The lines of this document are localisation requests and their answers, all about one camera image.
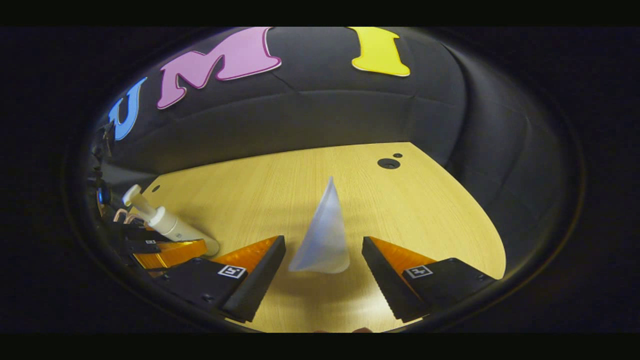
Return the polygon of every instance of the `spray bottle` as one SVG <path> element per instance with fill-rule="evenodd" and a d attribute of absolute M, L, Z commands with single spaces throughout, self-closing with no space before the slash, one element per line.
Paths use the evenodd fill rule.
<path fill-rule="evenodd" d="M 139 185 L 132 186 L 122 197 L 125 206 L 133 204 L 140 212 L 140 217 L 145 219 L 150 227 L 161 233 L 171 241 L 204 239 L 207 245 L 206 256 L 213 256 L 220 249 L 219 243 L 213 238 L 197 231 L 174 214 L 168 212 L 164 206 L 154 209 L 140 193 Z"/>

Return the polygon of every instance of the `letter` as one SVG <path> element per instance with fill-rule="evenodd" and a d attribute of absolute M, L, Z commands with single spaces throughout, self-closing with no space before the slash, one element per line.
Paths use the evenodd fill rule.
<path fill-rule="evenodd" d="M 224 58 L 224 67 L 216 74 L 216 79 L 221 81 L 279 67 L 281 59 L 271 56 L 267 47 L 267 30 L 270 28 L 261 26 L 239 31 L 224 39 L 209 54 L 190 51 L 167 63 L 161 69 L 162 89 L 157 108 L 168 108 L 186 95 L 187 90 L 178 84 L 178 77 L 194 88 L 203 88 L 221 58 Z"/>
<path fill-rule="evenodd" d="M 372 27 L 354 27 L 360 41 L 360 56 L 353 59 L 354 68 L 395 76 L 409 76 L 409 68 L 402 63 L 394 39 L 400 38 L 391 31 Z"/>
<path fill-rule="evenodd" d="M 145 82 L 147 78 L 143 78 L 139 82 L 137 82 L 129 91 L 127 92 L 127 96 L 129 97 L 129 107 L 127 109 L 127 118 L 124 119 L 122 123 L 120 123 L 120 103 L 122 102 L 122 98 L 116 102 L 116 104 L 109 111 L 109 121 L 114 121 L 116 126 L 116 140 L 124 139 L 129 131 L 133 128 L 133 124 L 136 123 L 136 119 L 138 118 L 138 101 L 140 98 L 140 86 Z"/>

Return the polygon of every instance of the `white plastic cone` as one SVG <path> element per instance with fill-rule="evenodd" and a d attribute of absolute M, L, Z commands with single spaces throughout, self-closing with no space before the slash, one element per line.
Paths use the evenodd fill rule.
<path fill-rule="evenodd" d="M 289 271 L 337 274 L 348 267 L 344 220 L 333 177 L 330 177 L 305 239 L 289 264 Z"/>

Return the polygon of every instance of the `pink letter m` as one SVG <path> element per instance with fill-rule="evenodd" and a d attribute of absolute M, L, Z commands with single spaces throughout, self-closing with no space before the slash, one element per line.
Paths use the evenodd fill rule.
<path fill-rule="evenodd" d="M 239 31 L 224 39 L 209 54 L 190 51 L 161 68 L 162 89 L 158 109 L 166 109 L 180 101 L 187 89 L 178 84 L 178 76 L 196 89 L 203 88 L 218 60 L 224 57 L 222 70 L 216 74 L 221 81 L 243 78 L 277 68 L 280 58 L 271 56 L 267 48 L 267 31 L 261 26 Z"/>

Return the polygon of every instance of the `wood grain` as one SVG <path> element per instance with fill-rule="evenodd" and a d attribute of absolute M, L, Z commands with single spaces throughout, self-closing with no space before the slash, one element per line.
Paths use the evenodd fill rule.
<path fill-rule="evenodd" d="M 401 153 L 399 168 L 378 166 Z M 287 267 L 333 176 L 351 265 L 341 274 L 288 272 Z M 144 191 L 220 242 L 223 255 L 275 235 L 287 253 L 252 323 L 267 332 L 388 331 L 393 317 L 361 255 L 375 236 L 435 260 L 459 258 L 501 278 L 502 242 L 478 203 L 412 143 L 374 143 L 283 152 L 226 161 L 158 177 Z"/>

